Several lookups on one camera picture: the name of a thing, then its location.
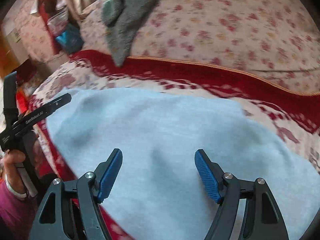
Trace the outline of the magenta left sleeve forearm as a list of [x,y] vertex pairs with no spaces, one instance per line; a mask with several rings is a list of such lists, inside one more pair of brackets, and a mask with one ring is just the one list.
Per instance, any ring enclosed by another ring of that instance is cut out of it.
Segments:
[[1,182],[1,239],[28,239],[37,202],[18,198]]

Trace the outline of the person's left hand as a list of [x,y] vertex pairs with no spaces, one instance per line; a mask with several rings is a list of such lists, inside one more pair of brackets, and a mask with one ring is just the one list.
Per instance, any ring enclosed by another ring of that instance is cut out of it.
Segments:
[[[33,144],[33,157],[34,165],[38,170],[42,163],[43,152],[38,140]],[[27,191],[25,189],[24,183],[21,176],[16,168],[17,163],[21,163],[25,160],[25,154],[19,150],[8,151],[3,159],[4,172],[7,175],[7,181],[11,188],[19,194],[25,194]]]

